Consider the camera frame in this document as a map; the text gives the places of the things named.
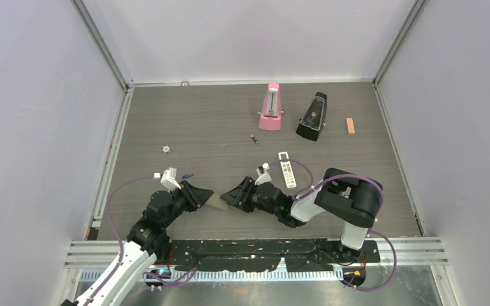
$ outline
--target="wooden block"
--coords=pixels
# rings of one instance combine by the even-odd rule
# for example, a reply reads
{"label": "wooden block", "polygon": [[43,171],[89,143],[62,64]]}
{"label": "wooden block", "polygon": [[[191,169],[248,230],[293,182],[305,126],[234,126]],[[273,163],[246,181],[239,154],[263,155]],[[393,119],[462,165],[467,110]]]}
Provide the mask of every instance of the wooden block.
{"label": "wooden block", "polygon": [[354,131],[354,120],[352,120],[352,118],[346,118],[346,131],[349,135],[354,135],[356,133]]}

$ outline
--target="white remote control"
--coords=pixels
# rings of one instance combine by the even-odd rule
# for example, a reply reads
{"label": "white remote control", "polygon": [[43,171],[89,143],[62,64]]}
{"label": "white remote control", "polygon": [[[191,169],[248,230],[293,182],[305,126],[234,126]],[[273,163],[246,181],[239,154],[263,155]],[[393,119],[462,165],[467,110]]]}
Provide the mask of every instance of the white remote control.
{"label": "white remote control", "polygon": [[[279,152],[279,160],[288,159],[288,152]],[[293,189],[296,188],[294,172],[292,171],[292,166],[290,161],[282,161],[281,169],[283,170],[283,177],[285,178],[286,188]]]}

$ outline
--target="pink metronome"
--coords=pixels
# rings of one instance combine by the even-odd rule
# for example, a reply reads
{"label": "pink metronome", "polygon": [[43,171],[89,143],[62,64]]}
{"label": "pink metronome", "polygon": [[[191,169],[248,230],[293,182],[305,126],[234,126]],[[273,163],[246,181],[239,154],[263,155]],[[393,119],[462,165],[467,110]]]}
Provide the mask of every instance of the pink metronome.
{"label": "pink metronome", "polygon": [[260,129],[268,131],[279,131],[281,129],[281,93],[279,84],[271,83],[267,86],[267,92],[264,97],[264,105],[260,114]]}

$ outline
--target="gray wood grain tabletop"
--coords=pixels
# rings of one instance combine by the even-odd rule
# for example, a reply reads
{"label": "gray wood grain tabletop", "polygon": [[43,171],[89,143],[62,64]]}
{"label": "gray wood grain tabletop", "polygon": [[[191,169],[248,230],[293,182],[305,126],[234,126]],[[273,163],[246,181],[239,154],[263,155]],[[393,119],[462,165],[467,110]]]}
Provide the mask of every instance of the gray wood grain tabletop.
{"label": "gray wood grain tabletop", "polygon": [[[133,178],[162,172],[168,167],[178,176],[194,173],[188,182],[222,194],[255,168],[277,160],[277,153],[306,163],[321,180],[334,167],[366,175],[382,183],[385,202],[375,229],[390,237],[415,236],[419,230],[403,185],[396,157],[370,83],[281,84],[285,113],[281,131],[258,128],[266,85],[209,85],[140,87],[134,91],[117,157],[110,191]],[[312,142],[295,134],[317,91],[328,96],[327,120],[320,139]],[[346,133],[345,119],[352,117],[356,134]],[[257,145],[250,138],[254,134]],[[169,154],[161,152],[170,145]],[[302,188],[309,177],[293,165]],[[286,190],[279,166],[270,170],[273,183]],[[140,219],[151,194],[163,190],[155,180],[132,183],[114,196],[111,213],[119,233],[126,236]],[[107,212],[98,240],[115,240]],[[222,211],[205,206],[184,213],[169,228],[173,239],[311,238],[341,235],[343,221],[322,213],[306,225],[287,228],[265,212],[251,214],[236,208]]]}

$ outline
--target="white wall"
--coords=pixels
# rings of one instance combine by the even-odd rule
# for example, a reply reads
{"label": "white wall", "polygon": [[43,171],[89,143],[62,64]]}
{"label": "white wall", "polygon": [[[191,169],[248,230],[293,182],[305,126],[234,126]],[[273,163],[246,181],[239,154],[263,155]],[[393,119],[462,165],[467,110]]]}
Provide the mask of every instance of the white wall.
{"label": "white wall", "polygon": [[93,1],[136,83],[372,80],[414,2]]}
{"label": "white wall", "polygon": [[50,305],[121,95],[69,1],[0,1],[0,305]]}
{"label": "white wall", "polygon": [[380,88],[463,305],[490,305],[490,1],[430,1]]}

